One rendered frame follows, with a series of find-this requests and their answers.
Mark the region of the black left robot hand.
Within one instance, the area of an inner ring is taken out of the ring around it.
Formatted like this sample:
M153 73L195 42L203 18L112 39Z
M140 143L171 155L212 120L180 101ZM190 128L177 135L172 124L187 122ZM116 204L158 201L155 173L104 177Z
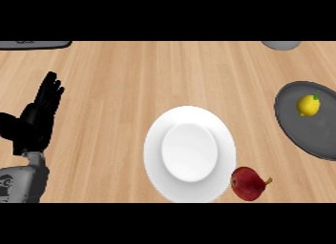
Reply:
M50 71L41 82L34 102L25 106L19 117L0 112L0 136L13 142L13 155L44 151L63 90L56 73Z

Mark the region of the white plate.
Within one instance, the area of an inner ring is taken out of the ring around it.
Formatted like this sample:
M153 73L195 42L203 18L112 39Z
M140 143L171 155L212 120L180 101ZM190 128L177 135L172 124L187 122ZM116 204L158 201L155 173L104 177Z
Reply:
M141 158L150 184L167 200L215 200L235 169L232 135L217 115L195 106L165 111L147 130Z

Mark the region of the yellow lemon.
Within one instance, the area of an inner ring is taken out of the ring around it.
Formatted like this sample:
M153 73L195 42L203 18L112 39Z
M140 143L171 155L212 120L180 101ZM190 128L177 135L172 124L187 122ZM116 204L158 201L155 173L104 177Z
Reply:
M320 109L319 94L303 95L295 102L295 109L300 116L313 116Z

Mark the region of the dark grey pan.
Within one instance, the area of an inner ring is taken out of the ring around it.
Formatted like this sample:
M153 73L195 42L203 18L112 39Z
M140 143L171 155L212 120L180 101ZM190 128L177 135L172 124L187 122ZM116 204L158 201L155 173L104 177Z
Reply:
M301 116L295 102L303 95L317 95L320 108L313 116ZM326 86L294 81L274 96L274 117L292 144L314 157L336 161L336 91Z

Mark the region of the grey flat appliance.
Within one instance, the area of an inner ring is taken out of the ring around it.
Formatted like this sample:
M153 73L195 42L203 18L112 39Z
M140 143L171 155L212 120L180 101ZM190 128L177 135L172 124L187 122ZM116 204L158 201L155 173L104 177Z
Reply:
M60 49L70 41L0 41L0 51Z

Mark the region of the red apple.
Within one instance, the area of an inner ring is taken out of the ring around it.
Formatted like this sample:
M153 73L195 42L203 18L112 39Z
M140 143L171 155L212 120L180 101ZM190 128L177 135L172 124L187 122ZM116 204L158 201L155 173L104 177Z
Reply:
M233 170L229 178L229 185L235 195L245 201L254 201L271 178L263 180L257 172L248 167L239 167Z

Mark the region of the pale grey round object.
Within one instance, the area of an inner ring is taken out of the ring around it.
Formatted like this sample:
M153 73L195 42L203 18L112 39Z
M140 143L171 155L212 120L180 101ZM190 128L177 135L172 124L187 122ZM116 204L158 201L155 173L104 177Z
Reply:
M263 41L261 44L274 51L289 51L298 45L298 41Z

